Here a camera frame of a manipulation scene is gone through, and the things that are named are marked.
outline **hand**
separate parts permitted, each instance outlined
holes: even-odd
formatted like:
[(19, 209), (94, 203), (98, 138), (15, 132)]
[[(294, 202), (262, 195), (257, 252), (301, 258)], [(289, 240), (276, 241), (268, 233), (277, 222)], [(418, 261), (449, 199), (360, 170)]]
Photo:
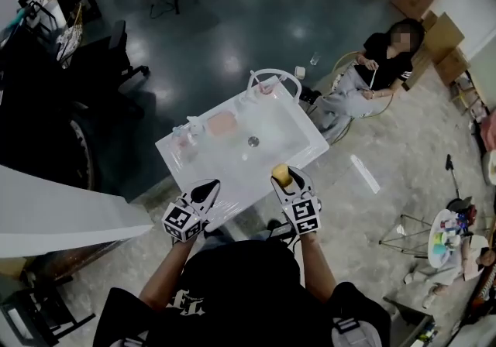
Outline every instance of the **hand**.
[(368, 69), (368, 70), (377, 70), (379, 68), (379, 65), (375, 60), (372, 59), (367, 59), (364, 57), (364, 62), (363, 65)]
[(374, 92), (370, 90), (363, 90), (362, 96), (369, 101), (374, 98)]

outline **faucet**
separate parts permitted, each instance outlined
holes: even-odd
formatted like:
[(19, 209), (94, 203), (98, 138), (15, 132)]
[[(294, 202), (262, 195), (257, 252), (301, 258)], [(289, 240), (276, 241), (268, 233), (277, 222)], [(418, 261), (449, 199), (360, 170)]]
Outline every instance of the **faucet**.
[(257, 76), (259, 74), (279, 74), (281, 77), (286, 77), (286, 78), (289, 78), (291, 81), (293, 81), (296, 84), (296, 88), (297, 88), (296, 89), (296, 95), (294, 96), (294, 103), (298, 104), (298, 101), (300, 100), (300, 95), (301, 95), (300, 82), (292, 74), (289, 74), (287, 71), (279, 70), (279, 69), (260, 69), (256, 72), (251, 72), (251, 77), (248, 80), (248, 87), (246, 87), (245, 99), (249, 99), (250, 92), (252, 91), (251, 87), (253, 85), (253, 80), (257, 79), (257, 81), (260, 83), (260, 81), (257, 78)]

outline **woman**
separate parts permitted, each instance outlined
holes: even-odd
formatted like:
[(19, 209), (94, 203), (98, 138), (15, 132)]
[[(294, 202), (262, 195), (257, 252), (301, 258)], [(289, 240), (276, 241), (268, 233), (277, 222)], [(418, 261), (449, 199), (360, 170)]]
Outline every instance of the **woman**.
[(301, 99), (317, 105), (319, 130), (332, 143), (352, 119), (379, 112), (375, 99), (393, 95), (412, 74), (412, 56), (424, 39), (422, 24), (414, 19), (395, 23), (387, 33), (374, 33), (365, 50), (339, 80), (335, 91), (323, 97), (304, 88)]
[(449, 286), (455, 280), (462, 276), (465, 281), (478, 277), (484, 268), (492, 266), (494, 261), (496, 261), (496, 252), (489, 249), (485, 237), (473, 235), (464, 239), (463, 244), (453, 251), (444, 266), (439, 269), (421, 266), (408, 273), (404, 282), (406, 284), (414, 281), (434, 284), (422, 301), (422, 306), (429, 308), (436, 296), (449, 293)]

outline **white sink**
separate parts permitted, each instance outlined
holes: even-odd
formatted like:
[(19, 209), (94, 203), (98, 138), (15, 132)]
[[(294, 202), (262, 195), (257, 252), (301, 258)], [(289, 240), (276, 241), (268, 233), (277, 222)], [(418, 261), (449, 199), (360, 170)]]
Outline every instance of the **white sink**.
[(273, 189), (272, 168), (279, 163), (303, 168), (329, 149), (293, 97), (278, 84), (272, 94), (261, 95), (242, 109), (239, 100), (245, 92), (199, 116), (206, 121), (221, 111), (231, 111), (237, 128), (222, 136), (213, 136), (208, 127), (198, 139), (198, 154), (188, 160), (179, 158), (171, 134), (156, 145), (180, 189), (202, 179), (219, 179), (221, 190), (208, 213), (211, 231), (255, 204)]

